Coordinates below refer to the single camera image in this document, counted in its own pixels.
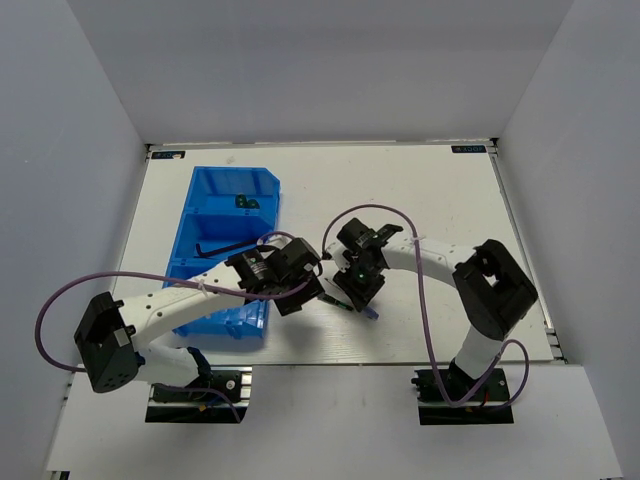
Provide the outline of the red blue handled screwdriver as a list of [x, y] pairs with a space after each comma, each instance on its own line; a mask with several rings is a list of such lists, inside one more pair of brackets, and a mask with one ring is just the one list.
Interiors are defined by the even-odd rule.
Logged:
[[371, 307], [366, 306], [362, 310], [362, 314], [366, 316], [368, 319], [377, 320], [379, 318], [379, 314]]

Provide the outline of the blue plastic compartment bin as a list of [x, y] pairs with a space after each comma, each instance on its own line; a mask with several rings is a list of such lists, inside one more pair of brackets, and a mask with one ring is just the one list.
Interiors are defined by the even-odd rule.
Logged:
[[[275, 229], [280, 181], [265, 168], [196, 167], [187, 192], [166, 275], [190, 279], [256, 245]], [[263, 301], [201, 317], [174, 330], [190, 335], [261, 338], [269, 305]]]

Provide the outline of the long brown hex key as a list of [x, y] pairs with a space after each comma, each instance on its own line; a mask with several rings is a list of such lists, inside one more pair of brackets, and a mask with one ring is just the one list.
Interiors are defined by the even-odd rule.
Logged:
[[257, 241], [258, 239], [254, 238], [207, 251], [201, 247], [200, 243], [197, 243], [195, 249], [198, 258], [212, 258], [241, 248], [255, 246]]

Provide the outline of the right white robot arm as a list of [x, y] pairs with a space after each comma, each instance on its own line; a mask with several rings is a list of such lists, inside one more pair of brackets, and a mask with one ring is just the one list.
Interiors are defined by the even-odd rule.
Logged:
[[386, 224], [375, 231], [354, 218], [324, 248], [337, 272], [333, 283], [356, 310], [368, 307], [385, 282], [385, 270], [412, 272], [454, 288], [470, 323], [442, 379], [451, 399], [472, 399], [488, 385], [486, 372], [501, 356], [508, 336], [538, 300], [538, 292], [499, 241], [476, 247], [420, 238]]

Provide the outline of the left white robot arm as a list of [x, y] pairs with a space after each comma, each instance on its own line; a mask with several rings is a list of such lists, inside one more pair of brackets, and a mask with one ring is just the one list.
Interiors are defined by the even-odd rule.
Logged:
[[74, 334], [91, 387], [115, 391], [137, 380], [199, 399], [213, 388], [209, 362], [195, 347], [170, 348], [158, 338], [193, 320], [271, 301], [283, 316], [323, 293], [315, 275], [320, 255], [302, 238], [257, 246], [186, 281], [136, 297], [108, 293], [89, 303]]

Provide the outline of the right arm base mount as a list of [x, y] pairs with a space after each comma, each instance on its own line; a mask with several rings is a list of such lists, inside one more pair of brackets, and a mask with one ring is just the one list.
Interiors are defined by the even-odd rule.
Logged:
[[[460, 400], [475, 381], [462, 380], [456, 373], [451, 373], [448, 368], [439, 370], [445, 389], [453, 401]], [[434, 373], [431, 369], [416, 370], [411, 384], [416, 388], [418, 399], [425, 403], [443, 402]], [[488, 379], [481, 385], [478, 391], [469, 399], [471, 403], [504, 403], [510, 398], [506, 376], [501, 368], [492, 371]]]

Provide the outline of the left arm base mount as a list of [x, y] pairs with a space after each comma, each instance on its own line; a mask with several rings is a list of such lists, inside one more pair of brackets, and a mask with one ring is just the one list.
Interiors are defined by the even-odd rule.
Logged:
[[153, 385], [145, 421], [172, 424], [239, 424], [251, 396], [251, 367], [213, 369], [187, 387]]

